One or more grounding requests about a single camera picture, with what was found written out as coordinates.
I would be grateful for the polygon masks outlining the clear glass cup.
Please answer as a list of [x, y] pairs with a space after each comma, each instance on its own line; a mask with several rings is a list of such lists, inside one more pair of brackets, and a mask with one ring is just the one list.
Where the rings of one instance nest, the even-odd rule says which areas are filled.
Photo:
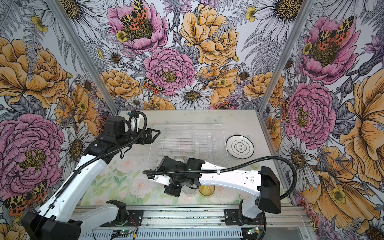
[[193, 195], [196, 192], [196, 189], [191, 189], [187, 186], [182, 186], [182, 192], [186, 195]]

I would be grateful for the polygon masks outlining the amber glass cup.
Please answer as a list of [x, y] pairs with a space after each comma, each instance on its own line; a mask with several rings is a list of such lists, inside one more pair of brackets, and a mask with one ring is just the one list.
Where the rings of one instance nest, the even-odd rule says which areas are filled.
[[199, 186], [199, 192], [205, 197], [211, 196], [215, 192], [215, 186]]

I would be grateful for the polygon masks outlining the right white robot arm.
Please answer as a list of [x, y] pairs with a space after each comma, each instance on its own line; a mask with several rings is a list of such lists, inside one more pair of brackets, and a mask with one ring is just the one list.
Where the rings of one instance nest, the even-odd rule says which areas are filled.
[[165, 156], [156, 172], [186, 172], [148, 175], [148, 179], [164, 185], [165, 193], [177, 198], [183, 186], [190, 189], [215, 186], [247, 193], [249, 196], [240, 203], [240, 213], [248, 219], [256, 218], [261, 212], [281, 213], [280, 181], [271, 168], [262, 166], [259, 171], [233, 170], [226, 173], [224, 169], [204, 160], [190, 158], [184, 163]]

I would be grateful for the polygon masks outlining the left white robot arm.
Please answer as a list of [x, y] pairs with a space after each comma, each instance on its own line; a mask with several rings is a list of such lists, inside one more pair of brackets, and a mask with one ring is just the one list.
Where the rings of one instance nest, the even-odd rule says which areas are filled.
[[21, 219], [32, 240], [77, 240], [83, 234], [106, 224], [125, 224], [129, 220], [126, 204], [110, 200], [103, 206], [75, 216], [74, 210], [84, 193], [116, 154], [122, 157], [133, 145], [151, 144], [156, 139], [147, 127], [147, 116], [131, 111], [129, 118], [106, 120], [104, 131], [86, 148], [73, 172], [39, 210]]

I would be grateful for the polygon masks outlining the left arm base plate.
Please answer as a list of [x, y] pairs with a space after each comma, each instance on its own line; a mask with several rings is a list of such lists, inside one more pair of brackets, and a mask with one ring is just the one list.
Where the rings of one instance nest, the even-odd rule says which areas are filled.
[[142, 225], [143, 215], [143, 210], [127, 210], [127, 217], [122, 222], [114, 220], [101, 225], [101, 227], [140, 227]]

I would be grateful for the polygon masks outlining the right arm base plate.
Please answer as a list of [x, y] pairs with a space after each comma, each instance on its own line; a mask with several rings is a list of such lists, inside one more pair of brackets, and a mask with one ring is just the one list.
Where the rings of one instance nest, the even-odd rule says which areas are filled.
[[244, 217], [239, 209], [224, 209], [224, 220], [226, 226], [261, 226], [264, 225], [265, 220], [262, 214], [259, 214], [255, 219]]

